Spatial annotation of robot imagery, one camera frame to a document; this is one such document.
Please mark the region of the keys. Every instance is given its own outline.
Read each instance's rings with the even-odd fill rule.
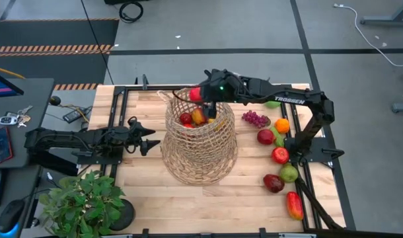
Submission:
[[[20,128],[21,126],[27,127],[27,125],[25,123],[30,120],[31,120],[31,117],[28,115],[20,116],[20,118],[18,120],[18,128]]]
[[[30,110],[31,108],[32,108],[32,106],[30,105],[30,106],[27,106],[26,108],[24,108],[22,110],[19,110],[18,111],[18,117],[19,116],[24,116],[28,112],[28,110]]]

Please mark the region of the grapes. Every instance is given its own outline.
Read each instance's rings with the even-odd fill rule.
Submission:
[[[270,125],[270,119],[267,116],[259,116],[256,112],[253,112],[251,110],[242,114],[241,118],[246,122],[253,124],[257,128],[263,128]]]

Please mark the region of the wooden table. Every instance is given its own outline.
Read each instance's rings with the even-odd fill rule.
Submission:
[[[293,87],[305,89],[309,85],[293,84]],[[113,92],[114,86],[97,87],[89,129],[108,124]],[[121,101],[118,100],[117,112]],[[188,186],[177,181],[163,164],[160,145],[150,150],[146,157],[138,150],[134,154],[124,152],[116,186],[122,188],[126,199],[134,205],[136,217],[120,233],[141,233],[143,228],[149,228],[150,233],[258,233],[259,227],[265,227],[267,232],[303,231],[302,223],[289,217],[285,205],[285,195],[295,191],[295,185],[286,184],[278,194],[268,192],[263,186],[263,176],[278,174],[281,168],[270,158],[274,145],[259,144],[258,130],[240,119],[251,109],[275,122],[281,118],[281,110],[261,104],[230,105],[236,118],[238,159],[231,173],[216,184]],[[147,139],[162,140],[166,133],[165,110],[166,105],[156,91],[132,91],[128,95],[126,120],[136,116],[144,127],[157,131]],[[297,106],[297,111],[303,129],[311,112],[305,106]],[[119,116],[115,118],[115,125],[118,120]],[[93,165],[91,169],[99,170],[100,166]],[[332,171],[320,163],[310,163],[310,169],[318,201],[338,224],[344,226]],[[305,202],[310,227],[314,227],[306,198]]]

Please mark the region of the wicker basket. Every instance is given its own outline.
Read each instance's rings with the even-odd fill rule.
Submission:
[[[190,89],[176,94],[185,100]],[[191,113],[199,105],[172,98],[165,92],[158,95],[166,102],[166,136],[163,141],[163,161],[179,181],[191,185],[207,185],[226,176],[237,160],[235,117],[226,103],[217,103],[214,122],[186,128],[180,122],[182,113]]]

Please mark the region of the orange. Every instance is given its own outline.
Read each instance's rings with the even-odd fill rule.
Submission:
[[[287,119],[280,118],[275,122],[275,128],[279,133],[287,133],[289,131],[289,122]]]

